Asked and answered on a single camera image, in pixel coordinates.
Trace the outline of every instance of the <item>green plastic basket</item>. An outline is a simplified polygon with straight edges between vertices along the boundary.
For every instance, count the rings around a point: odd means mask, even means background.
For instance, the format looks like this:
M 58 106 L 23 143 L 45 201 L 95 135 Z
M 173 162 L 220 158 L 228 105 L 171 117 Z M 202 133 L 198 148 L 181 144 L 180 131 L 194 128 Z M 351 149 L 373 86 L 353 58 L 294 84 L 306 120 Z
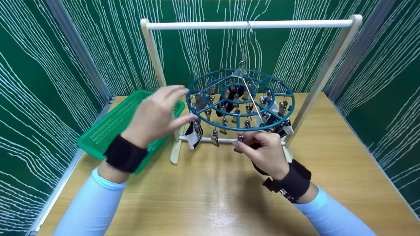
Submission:
M 96 122 L 89 130 L 87 130 L 77 140 L 77 146 L 85 150 L 90 155 L 103 160 L 105 156 L 103 153 L 108 148 L 117 134 L 120 134 L 130 123 L 137 106 L 143 99 L 150 96 L 152 92 L 146 90 L 137 90 L 116 106 L 112 111 L 108 112 L 100 121 Z M 179 117 L 185 104 L 178 101 L 173 109 L 175 117 Z M 139 173 L 146 164 L 150 161 L 152 156 L 156 153 L 160 146 L 167 139 L 163 137 L 155 140 L 149 144 L 147 150 L 149 154 L 144 158 L 135 173 Z

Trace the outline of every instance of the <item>white rack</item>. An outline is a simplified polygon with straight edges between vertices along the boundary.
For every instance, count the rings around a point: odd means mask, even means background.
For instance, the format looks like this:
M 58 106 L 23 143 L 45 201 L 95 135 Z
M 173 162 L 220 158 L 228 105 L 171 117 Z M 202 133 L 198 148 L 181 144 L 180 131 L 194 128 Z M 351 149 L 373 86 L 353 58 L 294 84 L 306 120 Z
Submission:
M 165 75 L 163 74 L 162 64 L 160 62 L 158 48 L 153 37 L 153 30 L 184 30 L 184 29 L 279 29 L 279 28 L 342 28 L 339 36 L 334 42 L 331 51 L 326 58 L 324 65 L 319 71 L 317 78 L 312 85 L 308 96 L 303 102 L 293 124 L 293 135 L 288 135 L 283 142 L 283 150 L 286 159 L 290 162 L 293 155 L 290 150 L 290 144 L 298 132 L 309 109 L 312 107 L 316 98 L 318 98 L 321 89 L 325 86 L 328 78 L 331 76 L 335 66 L 337 66 L 344 51 L 356 35 L 358 28 L 362 23 L 361 15 L 351 15 L 347 20 L 312 20 L 312 21 L 218 21 L 218 22 L 169 22 L 169 23 L 150 23 L 148 19 L 141 19 L 140 25 L 146 42 L 147 51 L 155 70 L 159 86 L 166 86 Z M 184 129 L 181 128 L 174 132 L 175 142 L 171 153 L 171 162 L 178 163 L 181 143 L 185 140 L 183 136 Z M 235 139 L 224 139 L 224 142 L 233 142 Z M 209 138 L 203 138 L 203 142 L 210 142 Z

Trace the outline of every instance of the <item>light blue sleeve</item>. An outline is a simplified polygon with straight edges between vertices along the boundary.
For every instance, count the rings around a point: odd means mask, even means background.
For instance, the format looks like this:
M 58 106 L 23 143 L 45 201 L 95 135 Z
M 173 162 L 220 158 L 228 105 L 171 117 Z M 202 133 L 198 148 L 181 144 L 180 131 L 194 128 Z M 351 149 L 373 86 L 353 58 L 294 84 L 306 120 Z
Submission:
M 363 221 L 318 187 L 318 195 L 309 203 L 293 204 L 314 225 L 321 236 L 376 235 Z
M 54 236 L 102 236 L 117 211 L 126 183 L 116 184 L 94 169 L 77 192 L 54 231 Z

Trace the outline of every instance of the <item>green backdrop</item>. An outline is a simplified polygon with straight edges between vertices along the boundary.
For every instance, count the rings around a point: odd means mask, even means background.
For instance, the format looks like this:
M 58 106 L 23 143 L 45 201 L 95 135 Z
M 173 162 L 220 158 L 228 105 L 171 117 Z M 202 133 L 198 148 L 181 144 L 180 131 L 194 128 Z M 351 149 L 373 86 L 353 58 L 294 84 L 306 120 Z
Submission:
M 140 19 L 173 21 L 263 21 L 368 17 L 377 0 L 64 0 L 105 83 L 114 95 L 157 82 L 144 47 Z M 248 68 L 283 79 L 307 92 L 338 29 L 155 31 L 168 84 L 184 84 L 220 68 Z
M 24 235 L 105 102 L 42 0 L 0 0 L 0 235 Z
M 420 1 L 398 0 L 333 101 L 420 214 Z
M 377 0 L 63 0 L 113 95 L 154 91 L 151 22 L 369 17 Z M 420 213 L 419 0 L 399 0 L 334 103 Z M 0 0 L 0 234 L 29 229 L 101 100 L 43 0 Z M 246 67 L 307 92 L 337 29 L 156 31 L 168 84 Z

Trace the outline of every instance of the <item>table surface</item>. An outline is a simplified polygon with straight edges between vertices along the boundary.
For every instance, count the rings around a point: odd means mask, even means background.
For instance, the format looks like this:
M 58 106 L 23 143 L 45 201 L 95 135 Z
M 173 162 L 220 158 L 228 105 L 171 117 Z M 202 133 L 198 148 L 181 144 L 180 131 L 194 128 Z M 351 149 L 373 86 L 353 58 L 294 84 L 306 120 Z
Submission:
M 295 94 L 292 121 L 306 95 Z M 111 108 L 124 98 L 117 97 Z M 211 127 L 203 129 L 209 136 Z M 168 138 L 147 167 L 130 177 L 106 235 L 317 235 L 290 202 L 261 185 L 265 177 L 230 144 L 200 143 L 190 150 L 183 143 L 178 165 L 169 160 L 172 144 L 173 137 Z M 378 235 L 419 235 L 417 218 L 323 93 L 291 149 L 312 171 L 315 184 Z M 83 155 L 37 235 L 53 233 L 99 162 Z

